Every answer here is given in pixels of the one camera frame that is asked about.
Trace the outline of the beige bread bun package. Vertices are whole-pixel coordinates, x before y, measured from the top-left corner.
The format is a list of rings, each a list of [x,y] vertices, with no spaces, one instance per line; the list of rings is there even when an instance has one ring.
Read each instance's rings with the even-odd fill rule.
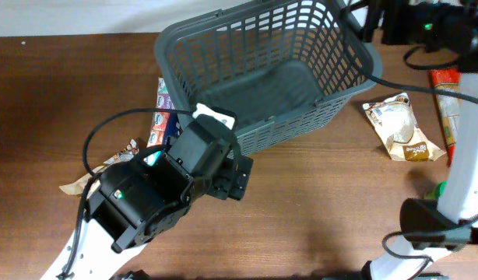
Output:
[[[435,161],[446,153],[419,128],[407,93],[362,107],[392,160]]]

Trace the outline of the green lidded jar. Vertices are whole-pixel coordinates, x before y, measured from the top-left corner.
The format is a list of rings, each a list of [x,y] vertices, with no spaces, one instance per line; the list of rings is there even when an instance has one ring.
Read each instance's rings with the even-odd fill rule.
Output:
[[[424,199],[427,200],[438,200],[440,196],[442,195],[445,187],[446,187],[447,182],[444,181],[440,184],[438,184],[432,191],[426,193],[424,195]]]

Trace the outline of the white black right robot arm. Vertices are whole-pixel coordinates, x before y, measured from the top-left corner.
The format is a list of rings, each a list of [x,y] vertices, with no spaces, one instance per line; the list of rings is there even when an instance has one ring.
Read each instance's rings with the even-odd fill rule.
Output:
[[[415,279],[425,268],[467,245],[478,245],[478,1],[461,5],[359,1],[339,13],[343,34],[371,41],[383,29],[387,45],[422,44],[459,54],[460,129],[447,184],[436,201],[407,199],[398,232],[382,241],[384,253],[368,261],[361,279]]]

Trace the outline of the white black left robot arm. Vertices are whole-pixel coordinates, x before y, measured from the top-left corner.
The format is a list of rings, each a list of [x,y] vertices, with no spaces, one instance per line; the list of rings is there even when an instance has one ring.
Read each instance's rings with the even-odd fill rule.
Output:
[[[204,195],[240,201],[253,161],[241,153],[237,115],[197,104],[174,139],[89,170],[76,227],[45,279],[110,279]]]

